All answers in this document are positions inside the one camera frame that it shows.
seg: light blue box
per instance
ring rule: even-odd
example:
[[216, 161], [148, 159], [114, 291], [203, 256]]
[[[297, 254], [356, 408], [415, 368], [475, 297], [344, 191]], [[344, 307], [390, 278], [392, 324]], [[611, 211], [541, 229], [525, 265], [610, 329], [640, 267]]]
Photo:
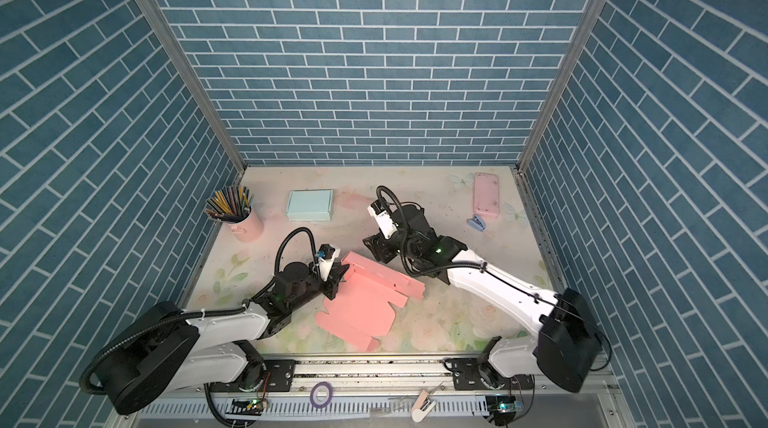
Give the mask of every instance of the light blue box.
[[330, 221], [333, 190], [292, 191], [286, 215], [290, 221]]

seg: blue stapler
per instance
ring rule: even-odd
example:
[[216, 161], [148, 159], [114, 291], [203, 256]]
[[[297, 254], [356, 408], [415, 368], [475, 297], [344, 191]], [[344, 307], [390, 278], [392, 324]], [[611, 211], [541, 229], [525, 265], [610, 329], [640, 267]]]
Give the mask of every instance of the blue stapler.
[[477, 231], [485, 231], [485, 221], [477, 214], [471, 220], [467, 220], [467, 224]]

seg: colored pencil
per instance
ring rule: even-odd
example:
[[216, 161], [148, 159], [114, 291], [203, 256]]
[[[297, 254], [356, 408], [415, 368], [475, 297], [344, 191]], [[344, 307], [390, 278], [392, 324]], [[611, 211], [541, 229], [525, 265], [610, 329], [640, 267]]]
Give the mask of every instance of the colored pencil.
[[214, 221], [239, 223], [250, 214], [251, 200], [248, 188], [228, 186], [211, 194], [205, 201], [205, 212]]

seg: black cable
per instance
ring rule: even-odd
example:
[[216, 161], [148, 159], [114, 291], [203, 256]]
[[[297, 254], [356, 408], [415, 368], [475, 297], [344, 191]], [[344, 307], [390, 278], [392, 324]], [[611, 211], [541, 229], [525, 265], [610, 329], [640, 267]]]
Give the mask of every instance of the black cable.
[[400, 203], [400, 200], [397, 199], [397, 195], [395, 195], [392, 190], [390, 190], [386, 186], [378, 186], [376, 188], [376, 198], [379, 200], [379, 203], [387, 208], [389, 210], [389, 204], [387, 200], [384, 199], [384, 196], [382, 196], [382, 192], [386, 193], [391, 199], [392, 202], [397, 207], [398, 213], [400, 213], [400, 218], [402, 219], [402, 227], [398, 227], [398, 231], [402, 228], [402, 241], [400, 242], [400, 262], [402, 263], [402, 269], [406, 271], [406, 274], [410, 277], [417, 277], [418, 271], [415, 269], [411, 269], [408, 266], [408, 258], [406, 257], [406, 241], [408, 240], [408, 231], [410, 231], [410, 225], [408, 224], [408, 220], [406, 219], [406, 214], [402, 210], [402, 204]]
[[[578, 308], [576, 308], [576, 306], [573, 303], [571, 303], [570, 301], [568, 301], [567, 299], [562, 299], [562, 298], [558, 298], [558, 299], [560, 299], [563, 303], [570, 304], [571, 307], [573, 307], [574, 309], [578, 310]], [[614, 347], [610, 345], [610, 339], [608, 338], [607, 334], [605, 334], [603, 331], [599, 330], [598, 327], [595, 327], [592, 323], [588, 323], [588, 324], [591, 327], [595, 328], [595, 330], [597, 332], [595, 334], [598, 335], [598, 343], [600, 343], [600, 348], [602, 348], [603, 351], [607, 351], [608, 352], [608, 358], [605, 360], [605, 364], [603, 364], [599, 368], [590, 368], [589, 369], [590, 371], [600, 371], [600, 370], [602, 370], [603, 368], [605, 368], [606, 366], [608, 366], [610, 364], [610, 360], [614, 357]], [[605, 338], [605, 343], [608, 344], [608, 349], [607, 350], [605, 349], [605, 345], [603, 345], [602, 338]]]
[[291, 241], [291, 238], [296, 236], [297, 234], [304, 232], [308, 237], [310, 237], [310, 249], [312, 250], [312, 270], [316, 269], [317, 266], [317, 250], [315, 249], [315, 237], [312, 235], [312, 231], [308, 227], [299, 227], [290, 233], [288, 233], [288, 236], [286, 236], [286, 239], [283, 240], [283, 243], [280, 244], [280, 247], [277, 248], [277, 255], [275, 256], [275, 276], [280, 272], [280, 260], [283, 258], [283, 250], [285, 250], [286, 245], [289, 241]]
[[[387, 203], [387, 204], [389, 204], [389, 206], [395, 206], [394, 203]], [[400, 204], [413, 204], [413, 205], [418, 206], [419, 210], [424, 211], [424, 207], [422, 207], [421, 204], [419, 204], [419, 203], [417, 203], [415, 201], [401, 201]]]
[[264, 286], [264, 288], [260, 289], [258, 293], [256, 293], [254, 296], [252, 296], [251, 299], [259, 299], [259, 298], [261, 298], [274, 285], [275, 285], [275, 278], [273, 277], [272, 280], [269, 283], [267, 283], [266, 286]]
[[485, 266], [484, 265], [480, 265], [480, 264], [476, 264], [476, 263], [471, 263], [469, 261], [455, 261], [453, 263], [444, 264], [444, 265], [438, 266], [438, 267], [431, 267], [431, 268], [427, 268], [427, 269], [421, 269], [420, 271], [418, 271], [418, 275], [417, 276], [425, 276], [427, 274], [437, 273], [438, 271], [444, 271], [446, 269], [453, 269], [453, 268], [470, 268], [470, 269], [480, 269], [480, 270], [483, 270], [483, 269], [485, 269]]
[[451, 373], [461, 373], [462, 371], [459, 368], [448, 368], [448, 360], [442, 361], [442, 367], [446, 369], [446, 371], [450, 371]]
[[245, 428], [255, 423], [254, 421], [246, 420], [228, 420], [216, 409], [214, 398], [210, 395], [210, 385], [208, 383], [203, 384], [203, 389], [205, 390], [205, 401], [208, 404], [208, 410], [210, 410], [210, 414], [214, 415], [217, 422], [230, 428]]
[[91, 363], [85, 367], [85, 370], [83, 370], [82, 375], [80, 375], [80, 390], [82, 390], [83, 393], [86, 393], [89, 395], [107, 394], [107, 392], [104, 390], [103, 387], [96, 386], [91, 383], [91, 375], [93, 375], [94, 371], [96, 370], [96, 367], [99, 366], [102, 361], [107, 359], [107, 357], [109, 357], [112, 353], [114, 353], [115, 350], [121, 348], [122, 346], [133, 343], [135, 340], [138, 340], [140, 337], [143, 337], [144, 335], [147, 335], [152, 331], [155, 331], [157, 328], [164, 327], [169, 324], [179, 323], [187, 319], [202, 318], [202, 317], [228, 317], [234, 314], [243, 313], [246, 310], [249, 303], [250, 303], [250, 299], [244, 299], [243, 306], [239, 308], [217, 309], [215, 311], [187, 311], [186, 313], [180, 313], [168, 318], [163, 318], [157, 323], [152, 324], [149, 327], [143, 328], [142, 330], [139, 330], [136, 333], [130, 334], [127, 337], [122, 338], [121, 340], [115, 341], [112, 344], [105, 346], [104, 348], [101, 349], [101, 351], [99, 351], [96, 354], [96, 356], [94, 356], [94, 358], [91, 360]]
[[603, 368], [605, 368], [610, 364], [610, 359], [613, 358], [614, 356], [614, 347], [610, 346], [610, 341], [608, 339], [608, 336], [606, 336], [605, 333], [603, 333], [602, 331], [598, 331], [597, 333], [595, 333], [595, 335], [598, 336], [598, 342], [600, 343], [600, 348], [602, 348], [603, 351], [605, 351], [605, 346], [603, 345], [603, 340], [601, 338], [605, 337], [605, 343], [608, 345], [608, 358], [605, 360], [605, 363], [602, 366], [600, 366], [599, 368], [590, 368], [589, 369], [590, 371], [602, 370]]
[[529, 413], [531, 413], [531, 409], [533, 408], [533, 400], [536, 397], [536, 376], [531, 375], [531, 380], [533, 380], [533, 388], [532, 388], [533, 391], [531, 392], [531, 401], [528, 403], [528, 409], [525, 411], [525, 413], [521, 414], [520, 416], [515, 416], [513, 421], [522, 420]]

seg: pink phone case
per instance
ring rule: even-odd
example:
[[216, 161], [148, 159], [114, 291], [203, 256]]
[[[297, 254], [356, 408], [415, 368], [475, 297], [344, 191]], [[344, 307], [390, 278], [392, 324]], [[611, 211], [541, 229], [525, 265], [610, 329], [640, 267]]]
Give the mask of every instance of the pink phone case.
[[498, 176], [495, 174], [475, 173], [475, 214], [498, 216]]

